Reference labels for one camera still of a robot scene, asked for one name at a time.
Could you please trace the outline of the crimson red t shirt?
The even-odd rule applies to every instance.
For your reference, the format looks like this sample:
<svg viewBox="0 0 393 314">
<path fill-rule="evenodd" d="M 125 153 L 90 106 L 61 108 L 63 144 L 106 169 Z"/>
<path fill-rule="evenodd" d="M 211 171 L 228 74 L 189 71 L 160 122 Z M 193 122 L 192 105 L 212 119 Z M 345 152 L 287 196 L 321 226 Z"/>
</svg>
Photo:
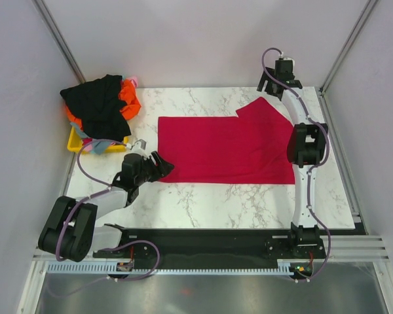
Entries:
<svg viewBox="0 0 393 314">
<path fill-rule="evenodd" d="M 236 116 L 161 116 L 158 152 L 174 165 L 163 182 L 294 184 L 286 156 L 292 129 L 263 97 Z"/>
</svg>

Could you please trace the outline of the yellow plastic basket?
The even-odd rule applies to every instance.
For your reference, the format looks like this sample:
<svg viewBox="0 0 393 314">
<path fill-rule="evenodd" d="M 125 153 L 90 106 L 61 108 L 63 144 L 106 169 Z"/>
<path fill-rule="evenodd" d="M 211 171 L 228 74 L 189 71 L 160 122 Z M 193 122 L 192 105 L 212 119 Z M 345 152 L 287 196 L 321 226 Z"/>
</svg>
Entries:
<svg viewBox="0 0 393 314">
<path fill-rule="evenodd" d="M 105 153 L 115 153 L 115 152 L 124 152 L 126 150 L 126 144 L 128 142 L 128 138 L 125 137 L 123 140 L 124 145 L 118 145 L 115 144 L 113 146 L 110 146 L 103 154 Z M 80 138 L 77 134 L 75 134 L 75 130 L 71 127 L 71 132 L 69 134 L 69 139 L 67 142 L 67 149 L 70 152 L 75 152 L 78 153 L 80 151 L 80 147 L 78 147 L 77 145 L 80 143 Z"/>
</svg>

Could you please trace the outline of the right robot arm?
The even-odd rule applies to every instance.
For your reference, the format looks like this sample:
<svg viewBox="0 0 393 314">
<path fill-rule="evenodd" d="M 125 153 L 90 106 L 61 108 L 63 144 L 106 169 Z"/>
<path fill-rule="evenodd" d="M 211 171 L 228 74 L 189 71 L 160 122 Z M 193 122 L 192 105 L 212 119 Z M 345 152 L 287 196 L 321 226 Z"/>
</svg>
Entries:
<svg viewBox="0 0 393 314">
<path fill-rule="evenodd" d="M 278 98 L 293 124 L 287 145 L 287 159 L 295 177 L 295 209 L 288 240 L 281 240 L 294 258 L 325 258 L 320 228 L 324 226 L 314 213 L 315 184 L 318 168 L 329 158 L 327 124 L 310 114 L 303 100 L 303 86 L 293 73 L 293 60 L 279 56 L 274 67 L 261 62 L 263 73 L 257 91 Z"/>
</svg>

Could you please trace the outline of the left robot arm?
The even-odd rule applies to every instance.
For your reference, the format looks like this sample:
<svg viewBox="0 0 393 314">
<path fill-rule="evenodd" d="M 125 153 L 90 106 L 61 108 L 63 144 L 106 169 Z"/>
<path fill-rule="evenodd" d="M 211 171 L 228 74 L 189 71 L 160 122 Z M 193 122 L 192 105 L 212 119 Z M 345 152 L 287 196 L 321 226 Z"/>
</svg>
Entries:
<svg viewBox="0 0 393 314">
<path fill-rule="evenodd" d="M 57 261 L 82 261 L 90 251 L 108 249 L 116 257 L 130 252 L 130 240 L 116 226 L 97 227 L 106 214 L 128 207 L 139 195 L 140 186 L 160 181 L 175 166 L 153 151 L 150 155 L 131 152 L 124 156 L 121 170 L 105 189 L 83 198 L 60 196 L 38 239 L 38 248 Z"/>
</svg>

